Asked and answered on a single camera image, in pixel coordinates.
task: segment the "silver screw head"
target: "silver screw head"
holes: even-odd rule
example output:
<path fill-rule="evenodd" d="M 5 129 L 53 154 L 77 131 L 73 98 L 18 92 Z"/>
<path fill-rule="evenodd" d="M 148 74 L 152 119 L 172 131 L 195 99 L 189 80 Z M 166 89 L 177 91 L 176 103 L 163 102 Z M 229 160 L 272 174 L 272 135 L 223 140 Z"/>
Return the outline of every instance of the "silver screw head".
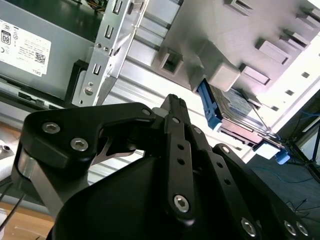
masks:
<path fill-rule="evenodd" d="M 195 132 L 196 132 L 197 134 L 201 134 L 201 133 L 202 133 L 202 131 L 200 130 L 200 128 L 195 127 L 194 130 L 195 130 Z"/>
<path fill-rule="evenodd" d="M 176 118 L 176 117 L 173 117 L 172 120 L 177 124 L 180 123 L 180 120 L 178 118 Z"/>
<path fill-rule="evenodd" d="M 49 121 L 42 125 L 42 130 L 47 134 L 56 134 L 60 132 L 60 127 L 58 124 Z"/>
<path fill-rule="evenodd" d="M 3 148 L 5 151 L 10 151 L 10 147 L 7 146 L 7 145 L 2 146 L 2 148 Z"/>
<path fill-rule="evenodd" d="M 252 223 L 249 220 L 247 220 L 246 218 L 243 217 L 241 219 L 241 225 L 242 225 L 242 228 L 245 230 L 245 232 L 249 236 L 254 238 L 257 235 L 256 229 L 254 228 Z"/>
<path fill-rule="evenodd" d="M 285 228 L 287 229 L 287 231 L 289 233 L 291 233 L 291 235 L 293 235 L 293 236 L 297 235 L 296 230 L 289 222 L 284 221 L 283 223 L 284 223 Z"/>
<path fill-rule="evenodd" d="M 176 195 L 174 196 L 173 201 L 174 205 L 180 212 L 186 213 L 189 211 L 189 202 L 184 196 Z"/>
<path fill-rule="evenodd" d="M 227 154 L 230 153 L 230 150 L 229 150 L 226 146 L 223 146 L 223 147 L 222 147 L 222 150 L 223 150 L 225 153 L 227 153 Z"/>
<path fill-rule="evenodd" d="M 148 116 L 151 115 L 151 112 L 149 112 L 147 109 L 142 109 L 142 112 L 143 112 L 145 115 L 148 115 Z"/>
<path fill-rule="evenodd" d="M 72 139 L 70 142 L 70 145 L 74 150 L 79 152 L 84 152 L 89 147 L 88 142 L 83 138 L 79 138 L 79 137 Z"/>
<path fill-rule="evenodd" d="M 300 222 L 296 222 L 296 226 L 298 227 L 299 231 L 305 235 L 305 236 L 308 236 L 308 231 L 307 229 L 300 223 Z"/>

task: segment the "barcode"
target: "barcode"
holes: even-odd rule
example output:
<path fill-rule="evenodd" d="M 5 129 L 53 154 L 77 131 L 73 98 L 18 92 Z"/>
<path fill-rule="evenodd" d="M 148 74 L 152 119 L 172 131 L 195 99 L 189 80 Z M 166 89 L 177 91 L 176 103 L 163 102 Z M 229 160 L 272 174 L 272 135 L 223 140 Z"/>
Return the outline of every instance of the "barcode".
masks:
<path fill-rule="evenodd" d="M 35 53 L 35 61 L 40 63 L 40 64 L 45 64 L 46 62 L 46 56 L 36 52 Z"/>

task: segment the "metal bracket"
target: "metal bracket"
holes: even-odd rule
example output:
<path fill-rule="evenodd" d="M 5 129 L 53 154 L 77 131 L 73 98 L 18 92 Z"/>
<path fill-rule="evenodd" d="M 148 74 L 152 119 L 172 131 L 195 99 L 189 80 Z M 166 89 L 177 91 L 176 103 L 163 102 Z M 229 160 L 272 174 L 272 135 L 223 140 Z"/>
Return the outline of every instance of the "metal bracket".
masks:
<path fill-rule="evenodd" d="M 79 93 L 73 96 L 73 104 L 79 107 L 95 106 L 103 84 L 103 97 L 115 84 L 125 61 L 137 28 L 140 25 L 149 0 L 137 11 L 130 11 L 132 0 L 110 0 L 107 3 L 93 53 Z"/>

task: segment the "blue cable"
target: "blue cable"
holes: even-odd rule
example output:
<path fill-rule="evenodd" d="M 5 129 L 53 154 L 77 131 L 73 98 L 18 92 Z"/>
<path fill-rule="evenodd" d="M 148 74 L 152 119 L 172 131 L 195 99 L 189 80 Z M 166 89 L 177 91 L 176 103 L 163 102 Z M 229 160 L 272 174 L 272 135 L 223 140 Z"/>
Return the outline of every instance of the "blue cable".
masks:
<path fill-rule="evenodd" d="M 303 114 L 313 116 L 313 117 L 320 117 L 320 113 L 308 113 L 306 111 L 301 111 Z"/>
<path fill-rule="evenodd" d="M 266 172 L 269 172 L 269 173 L 272 173 L 273 175 L 275 175 L 281 182 L 284 182 L 284 183 L 287 183 L 287 184 L 301 184 L 301 183 L 305 183 L 307 181 L 310 181 L 313 179 L 313 177 L 311 178 L 308 178 L 308 179 L 305 179 L 305 180 L 302 180 L 302 181 L 286 181 L 286 180 L 283 180 L 278 174 L 276 174 L 274 171 L 271 171 L 267 168 L 263 168 L 263 167 L 257 167 L 255 166 L 254 167 L 255 169 L 259 169 L 259 170 L 262 170 L 262 171 L 266 171 Z"/>
<path fill-rule="evenodd" d="M 300 121 L 303 120 L 303 119 L 308 119 L 308 118 L 312 118 L 312 117 L 314 117 L 314 116 L 309 115 L 309 116 L 301 118 Z M 289 123 L 292 124 L 292 123 L 296 123 L 296 122 L 299 122 L 299 120 L 290 121 Z"/>

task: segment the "square hole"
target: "square hole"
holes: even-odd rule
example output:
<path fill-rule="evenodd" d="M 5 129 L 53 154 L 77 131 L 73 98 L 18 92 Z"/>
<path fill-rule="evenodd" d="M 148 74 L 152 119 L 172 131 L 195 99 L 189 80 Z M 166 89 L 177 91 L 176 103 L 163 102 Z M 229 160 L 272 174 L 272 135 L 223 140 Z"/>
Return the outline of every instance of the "square hole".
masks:
<path fill-rule="evenodd" d="M 160 67 L 166 72 L 174 75 L 177 71 L 179 71 L 182 64 L 183 58 L 180 54 L 170 49 L 166 49 Z"/>
<path fill-rule="evenodd" d="M 310 76 L 310 74 L 307 72 L 304 72 L 301 74 L 301 76 L 307 79 Z"/>
<path fill-rule="evenodd" d="M 273 111 L 276 111 L 276 112 L 279 110 L 279 108 L 276 107 L 276 106 L 271 107 L 271 109 L 272 109 Z"/>
<path fill-rule="evenodd" d="M 293 94 L 295 94 L 293 91 L 291 90 L 287 90 L 285 91 L 286 94 L 288 94 L 289 96 L 292 96 Z"/>

